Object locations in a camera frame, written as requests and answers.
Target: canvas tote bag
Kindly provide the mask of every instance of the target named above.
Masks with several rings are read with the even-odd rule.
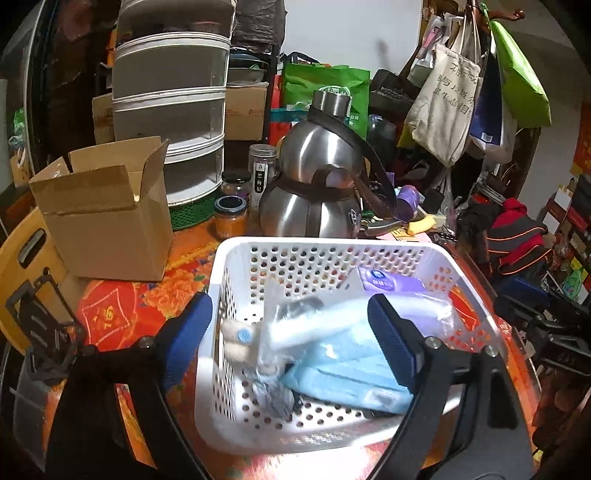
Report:
[[[462,155],[479,84],[480,58],[476,25],[466,15],[451,48],[435,45],[435,66],[408,112],[405,123],[413,140],[447,168]],[[471,59],[463,56],[472,52]]]

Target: black kettle strap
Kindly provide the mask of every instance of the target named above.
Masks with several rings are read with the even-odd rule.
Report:
[[[338,135],[351,147],[360,152],[365,158],[369,160],[371,169],[375,173],[378,182],[382,187],[382,194],[386,198],[387,209],[389,213],[388,216],[393,218],[396,214],[396,194],[394,193],[394,188],[391,186],[390,180],[386,175],[384,166],[380,162],[379,157],[372,146],[369,145],[357,133],[347,127],[342,121],[312,106],[308,112],[308,120],[320,125],[323,128],[326,128],[329,132]]]

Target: wooden hook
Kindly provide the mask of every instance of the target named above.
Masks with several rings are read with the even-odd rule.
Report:
[[[489,10],[488,18],[489,20],[508,20],[510,22],[517,22],[518,20],[523,20],[525,18],[525,12],[519,8],[516,8],[512,14],[504,14],[497,10]]]

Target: label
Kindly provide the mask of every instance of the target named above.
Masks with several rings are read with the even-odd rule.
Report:
[[[394,282],[392,280],[390,280],[390,278],[386,274],[384,274],[382,271],[372,270],[371,276],[373,277],[371,279],[371,283],[375,287],[381,288],[382,290],[385,290],[385,291],[394,291],[395,290]]]
[[[267,188],[267,175],[269,171],[269,165],[266,163],[255,163],[252,175],[252,195],[251,195],[251,206],[258,208],[261,202],[261,197],[265,189]]]

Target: kettle handle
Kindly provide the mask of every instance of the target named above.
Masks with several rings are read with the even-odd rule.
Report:
[[[386,175],[384,166],[382,165],[382,162],[380,161],[373,147],[369,145],[363,138],[361,138],[355,131],[347,127],[341,120],[329,115],[328,113],[325,113],[311,106],[307,118],[309,121],[314,122],[317,125],[320,125],[321,127],[327,129],[329,132],[338,135],[342,140],[346,141],[355,151],[357,151],[360,155],[363,155],[365,158],[369,160],[371,169],[375,173],[378,182],[382,187],[381,193],[386,199],[386,205],[384,205],[386,212],[384,212],[383,209],[379,208],[379,205],[382,204],[382,202],[378,203],[373,199],[368,200],[368,202],[377,204],[376,207],[381,211],[379,213],[374,213],[376,213],[381,218],[394,218],[396,214],[396,194],[394,193],[394,188],[391,187],[391,183],[388,176]],[[361,179],[355,178],[355,176],[353,177],[353,179],[355,180],[355,186],[358,190],[360,190],[359,193],[363,197],[375,197],[373,192],[370,191],[369,187]]]

